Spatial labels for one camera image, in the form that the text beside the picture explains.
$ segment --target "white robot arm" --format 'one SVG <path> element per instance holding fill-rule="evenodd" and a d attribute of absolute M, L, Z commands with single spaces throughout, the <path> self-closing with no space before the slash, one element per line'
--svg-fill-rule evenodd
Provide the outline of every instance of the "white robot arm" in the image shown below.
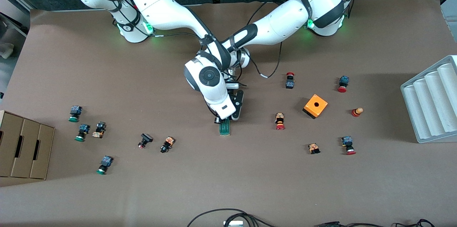
<path fill-rule="evenodd" d="M 89 4 L 88 1 L 92 0 L 82 1 L 91 7 L 105 8 L 113 15 L 114 13 L 111 9 L 121 8 L 120 12 L 124 13 L 124 6 L 129 4 L 127 0 L 98 0 L 102 1 L 103 5 Z M 227 92 L 224 74 L 221 73 L 221 71 L 231 66 L 231 56 L 201 19 L 190 9 L 181 6 L 175 0 L 133 1 L 141 13 L 141 17 L 144 17 L 153 27 L 160 30 L 187 27 L 195 32 L 200 39 L 201 45 L 207 47 L 207 52 L 199 51 L 198 55 L 186 64 L 184 75 L 193 89 L 200 91 L 204 95 L 207 104 L 215 114 L 222 119 L 232 115 L 236 109 Z M 139 30 L 140 33 L 144 33 L 144 28 L 142 29 L 138 25 L 136 25 L 135 29 Z"/>
<path fill-rule="evenodd" d="M 351 0 L 288 0 L 266 17 L 243 27 L 222 42 L 231 54 L 231 64 L 242 52 L 249 57 L 246 45 L 274 45 L 307 25 L 318 35 L 336 33 L 344 19 L 344 12 Z"/>
<path fill-rule="evenodd" d="M 116 19 L 117 26 L 121 35 L 124 36 L 126 40 L 132 43 L 142 42 L 147 38 L 147 33 L 149 30 L 145 29 L 144 18 L 141 14 L 138 13 L 136 9 L 131 7 L 129 4 L 119 3 L 117 5 L 113 4 L 109 0 L 81 0 L 86 6 L 93 9 L 106 9 L 111 13 L 114 19 Z"/>
<path fill-rule="evenodd" d="M 127 21 L 126 24 L 130 24 L 130 27 L 135 29 L 133 34 L 136 35 L 136 30 L 139 31 L 139 39 L 145 38 L 142 36 L 145 35 L 144 29 L 140 28 L 141 17 L 157 29 L 171 30 L 187 27 L 193 30 L 199 37 L 200 43 L 207 46 L 207 50 L 199 51 L 194 59 L 186 63 L 184 75 L 192 88 L 202 93 L 209 108 L 220 119 L 231 115 L 233 119 L 239 117 L 242 97 L 231 99 L 227 88 L 237 89 L 237 87 L 233 87 L 233 84 L 227 87 L 225 79 L 228 78 L 224 71 L 238 65 L 242 68 L 247 66 L 249 52 L 244 46 L 274 45 L 290 37 L 306 23 L 319 35 L 332 35 L 343 21 L 344 11 L 350 2 L 350 0 L 288 0 L 266 17 L 219 42 L 194 12 L 175 0 L 133 0 L 141 13 L 139 23 L 131 20 L 137 19 L 137 13 L 132 11 L 132 5 L 126 0 L 82 1 L 88 6 L 109 10 L 116 20 L 119 19 L 119 23 Z"/>

